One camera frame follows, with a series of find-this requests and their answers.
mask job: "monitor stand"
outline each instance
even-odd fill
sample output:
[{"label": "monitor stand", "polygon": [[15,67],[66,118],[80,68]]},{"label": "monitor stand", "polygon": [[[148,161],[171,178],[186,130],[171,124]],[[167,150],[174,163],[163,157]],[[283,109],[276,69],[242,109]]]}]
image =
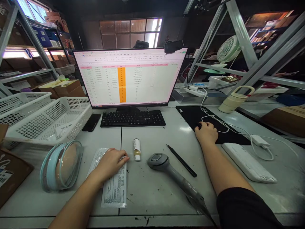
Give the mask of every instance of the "monitor stand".
[{"label": "monitor stand", "polygon": [[140,110],[136,107],[127,107],[127,108],[117,108],[117,111],[118,112],[124,112],[124,111],[127,111],[127,112],[140,112]]}]

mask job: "forearm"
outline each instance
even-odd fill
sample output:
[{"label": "forearm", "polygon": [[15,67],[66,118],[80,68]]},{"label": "forearm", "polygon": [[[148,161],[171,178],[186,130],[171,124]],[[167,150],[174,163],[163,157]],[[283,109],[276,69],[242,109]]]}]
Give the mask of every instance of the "forearm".
[{"label": "forearm", "polygon": [[86,228],[96,195],[102,184],[90,179],[79,187],[67,204],[50,224],[49,229]]},{"label": "forearm", "polygon": [[200,144],[206,167],[217,195],[223,190],[232,187],[242,187],[255,192],[214,143]]}]

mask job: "keyboard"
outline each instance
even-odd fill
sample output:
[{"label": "keyboard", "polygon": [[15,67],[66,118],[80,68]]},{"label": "keyboard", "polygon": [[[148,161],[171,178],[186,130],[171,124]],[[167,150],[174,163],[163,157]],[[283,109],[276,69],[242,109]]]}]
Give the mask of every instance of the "keyboard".
[{"label": "keyboard", "polygon": [[261,183],[277,183],[276,178],[241,145],[223,143],[221,146],[250,180]]},{"label": "keyboard", "polygon": [[165,126],[161,111],[115,111],[103,113],[101,127]]}]

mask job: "electric fan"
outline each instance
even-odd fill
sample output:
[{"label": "electric fan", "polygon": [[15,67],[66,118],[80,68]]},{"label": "electric fan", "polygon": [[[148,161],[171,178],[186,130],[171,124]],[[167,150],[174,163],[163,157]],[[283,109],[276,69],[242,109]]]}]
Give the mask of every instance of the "electric fan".
[{"label": "electric fan", "polygon": [[227,39],[219,48],[217,52],[217,60],[220,64],[213,64],[211,66],[214,67],[224,67],[226,66],[226,62],[230,62],[231,60],[235,59],[237,55],[240,53],[241,47],[237,40],[236,35],[231,36]]}]

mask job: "spreadsheet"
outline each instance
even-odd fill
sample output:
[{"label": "spreadsheet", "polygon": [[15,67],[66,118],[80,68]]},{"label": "spreadsheet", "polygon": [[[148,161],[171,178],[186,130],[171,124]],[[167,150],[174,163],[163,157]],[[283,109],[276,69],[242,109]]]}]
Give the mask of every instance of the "spreadsheet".
[{"label": "spreadsheet", "polygon": [[167,103],[186,48],[75,52],[93,107]]}]

